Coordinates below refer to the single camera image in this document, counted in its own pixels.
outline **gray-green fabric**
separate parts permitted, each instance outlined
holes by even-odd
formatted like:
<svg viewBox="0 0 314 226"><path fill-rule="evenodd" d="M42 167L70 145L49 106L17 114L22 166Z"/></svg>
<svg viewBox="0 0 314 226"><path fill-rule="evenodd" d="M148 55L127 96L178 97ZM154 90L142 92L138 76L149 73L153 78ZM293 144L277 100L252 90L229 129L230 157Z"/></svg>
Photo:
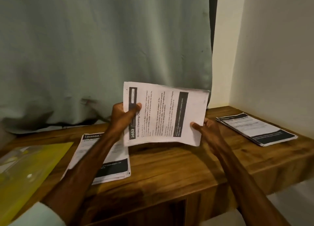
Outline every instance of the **gray-green fabric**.
<svg viewBox="0 0 314 226"><path fill-rule="evenodd" d="M211 90L209 0L0 0L0 120L107 117L123 82Z"/></svg>
<svg viewBox="0 0 314 226"><path fill-rule="evenodd" d="M37 202L9 226L66 226L49 207Z"/></svg>

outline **light blue sleeve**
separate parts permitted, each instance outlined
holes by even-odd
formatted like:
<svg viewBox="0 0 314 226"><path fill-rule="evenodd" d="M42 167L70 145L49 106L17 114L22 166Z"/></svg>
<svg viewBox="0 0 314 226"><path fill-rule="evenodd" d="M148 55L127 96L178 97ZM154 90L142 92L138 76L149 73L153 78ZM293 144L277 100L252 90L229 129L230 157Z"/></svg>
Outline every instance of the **light blue sleeve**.
<svg viewBox="0 0 314 226"><path fill-rule="evenodd" d="M66 226L62 219L46 205L37 202L9 226Z"/></svg>

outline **forearm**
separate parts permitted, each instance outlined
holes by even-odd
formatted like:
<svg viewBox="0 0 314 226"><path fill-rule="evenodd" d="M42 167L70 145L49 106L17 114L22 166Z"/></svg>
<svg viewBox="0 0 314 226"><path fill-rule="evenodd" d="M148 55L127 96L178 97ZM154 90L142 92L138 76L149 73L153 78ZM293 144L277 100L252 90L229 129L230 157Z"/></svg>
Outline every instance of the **forearm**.
<svg viewBox="0 0 314 226"><path fill-rule="evenodd" d="M116 138L105 133L41 201L69 224Z"/></svg>
<svg viewBox="0 0 314 226"><path fill-rule="evenodd" d="M217 157L248 226L289 225L229 148L220 148Z"/></svg>

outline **person's left arm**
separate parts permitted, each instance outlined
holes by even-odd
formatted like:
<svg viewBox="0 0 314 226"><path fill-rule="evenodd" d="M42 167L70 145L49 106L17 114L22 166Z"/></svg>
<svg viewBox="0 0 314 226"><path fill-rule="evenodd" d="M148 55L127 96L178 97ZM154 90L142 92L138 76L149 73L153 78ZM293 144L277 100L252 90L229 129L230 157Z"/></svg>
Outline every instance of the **person's left arm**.
<svg viewBox="0 0 314 226"><path fill-rule="evenodd" d="M134 109L124 113L123 104L115 104L112 108L111 123L106 132L75 167L68 170L64 178L41 200L41 203L57 213L66 225L70 223L81 205L86 191L92 184L112 145L119 140L121 133L130 124L141 106L139 103Z"/></svg>

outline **stack of paper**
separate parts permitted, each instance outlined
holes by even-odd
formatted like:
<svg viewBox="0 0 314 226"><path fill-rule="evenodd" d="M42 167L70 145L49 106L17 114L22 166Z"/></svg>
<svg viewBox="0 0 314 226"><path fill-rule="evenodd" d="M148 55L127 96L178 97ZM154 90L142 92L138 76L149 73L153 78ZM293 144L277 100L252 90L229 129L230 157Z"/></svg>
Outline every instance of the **stack of paper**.
<svg viewBox="0 0 314 226"><path fill-rule="evenodd" d="M97 142L102 134L103 133L94 133L84 134L82 136L80 144L77 147L65 173L68 169L72 169L78 163L78 161ZM123 146L123 142L120 140L112 146L92 184L100 184L112 180L124 179L129 176L131 176L129 149L125 148Z"/></svg>
<svg viewBox="0 0 314 226"><path fill-rule="evenodd" d="M216 119L262 147L289 141L298 137L285 130L248 116L246 113L217 117Z"/></svg>
<svg viewBox="0 0 314 226"><path fill-rule="evenodd" d="M142 109L124 131L124 146L145 142L181 142L199 146L201 134L190 122L203 125L209 91L125 82L123 109Z"/></svg>

